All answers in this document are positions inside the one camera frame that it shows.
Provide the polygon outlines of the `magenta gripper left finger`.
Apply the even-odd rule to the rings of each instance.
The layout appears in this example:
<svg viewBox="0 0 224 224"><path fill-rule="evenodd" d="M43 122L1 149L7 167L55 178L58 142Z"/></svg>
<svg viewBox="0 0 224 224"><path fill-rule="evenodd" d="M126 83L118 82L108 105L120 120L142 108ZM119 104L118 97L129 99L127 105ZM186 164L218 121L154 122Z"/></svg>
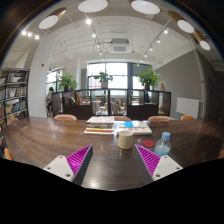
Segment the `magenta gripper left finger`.
<svg viewBox="0 0 224 224"><path fill-rule="evenodd" d="M81 185L92 155L93 146L88 145L69 156L57 156L44 170L76 185Z"/></svg>

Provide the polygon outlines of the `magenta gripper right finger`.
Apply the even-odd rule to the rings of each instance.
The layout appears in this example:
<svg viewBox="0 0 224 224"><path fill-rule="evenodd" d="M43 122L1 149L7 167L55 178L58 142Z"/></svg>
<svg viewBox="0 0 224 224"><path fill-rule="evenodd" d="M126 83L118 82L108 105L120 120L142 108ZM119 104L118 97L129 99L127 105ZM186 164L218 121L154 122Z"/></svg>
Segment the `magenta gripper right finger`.
<svg viewBox="0 0 224 224"><path fill-rule="evenodd" d="M135 145L135 147L141 158L140 164L143 168L143 179L145 181L156 181L182 169L168 155L159 156L143 146Z"/></svg>

